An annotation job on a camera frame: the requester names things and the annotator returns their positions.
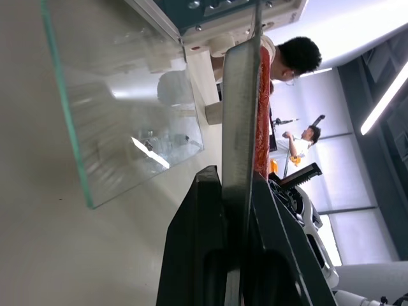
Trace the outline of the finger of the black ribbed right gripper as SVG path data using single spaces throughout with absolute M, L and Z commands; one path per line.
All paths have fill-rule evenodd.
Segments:
M 283 189 L 292 189 L 304 182 L 309 181 L 315 176 L 322 175 L 322 171 L 316 163 L 312 163 L 291 175 L 280 180 L 279 185 Z

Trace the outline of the grey metal baking tray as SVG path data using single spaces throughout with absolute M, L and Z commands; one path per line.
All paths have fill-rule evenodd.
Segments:
M 261 0 L 255 0 L 251 37 L 224 59 L 222 120 L 222 203 L 228 225 L 224 306 L 240 306 L 259 94 Z

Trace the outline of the white cylindrical oven foot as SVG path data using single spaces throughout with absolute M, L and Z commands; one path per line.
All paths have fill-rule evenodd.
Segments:
M 221 101 L 205 106 L 205 117 L 208 125 L 222 124 L 222 108 Z

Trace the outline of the person in white shirt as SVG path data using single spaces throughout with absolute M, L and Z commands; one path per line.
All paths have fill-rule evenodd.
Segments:
M 304 130 L 299 138 L 286 131 L 281 138 L 276 139 L 277 150 L 273 152 L 273 158 L 280 163 L 287 161 L 299 166 L 320 136 L 321 128 L 313 125 Z

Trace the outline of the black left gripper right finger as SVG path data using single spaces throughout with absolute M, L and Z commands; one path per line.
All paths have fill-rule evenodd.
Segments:
M 248 248 L 245 306 L 337 306 L 302 227 L 258 173 Z

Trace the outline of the white toaster oven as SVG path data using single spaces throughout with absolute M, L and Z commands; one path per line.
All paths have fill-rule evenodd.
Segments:
M 125 0 L 180 43 L 187 55 L 224 57 L 231 47 L 299 20 L 308 0 Z M 256 24 L 256 7 L 260 22 Z

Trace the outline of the person with black hair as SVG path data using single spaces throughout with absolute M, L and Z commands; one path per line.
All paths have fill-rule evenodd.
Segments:
M 271 94 L 273 80 L 293 82 L 306 73 L 315 72 L 322 62 L 318 46 L 308 37 L 299 36 L 275 45 L 268 36 L 262 35 L 261 46 L 270 54 Z

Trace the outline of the long ceiling light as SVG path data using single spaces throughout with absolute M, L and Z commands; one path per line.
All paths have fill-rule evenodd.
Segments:
M 380 116 L 383 114 L 387 106 L 391 103 L 391 100 L 396 96 L 402 86 L 408 80 L 408 61 L 403 65 L 400 72 L 397 74 L 391 85 L 388 87 L 382 98 L 376 104 L 371 111 L 365 122 L 362 124 L 360 131 L 362 135 L 366 135 L 373 125 L 377 122 Z

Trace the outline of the glass toaster oven door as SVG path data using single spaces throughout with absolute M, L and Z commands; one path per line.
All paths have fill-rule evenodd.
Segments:
M 89 208 L 203 150 L 182 40 L 151 0 L 40 0 Z

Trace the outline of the red grilled sausage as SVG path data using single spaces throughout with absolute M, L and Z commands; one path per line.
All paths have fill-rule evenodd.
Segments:
M 267 179 L 270 170 L 270 53 L 265 47 L 261 47 L 260 55 L 254 170 Z

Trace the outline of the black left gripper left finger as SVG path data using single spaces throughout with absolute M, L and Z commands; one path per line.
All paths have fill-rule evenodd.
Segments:
M 224 306 L 226 217 L 215 165 L 200 170 L 166 233 L 156 306 Z

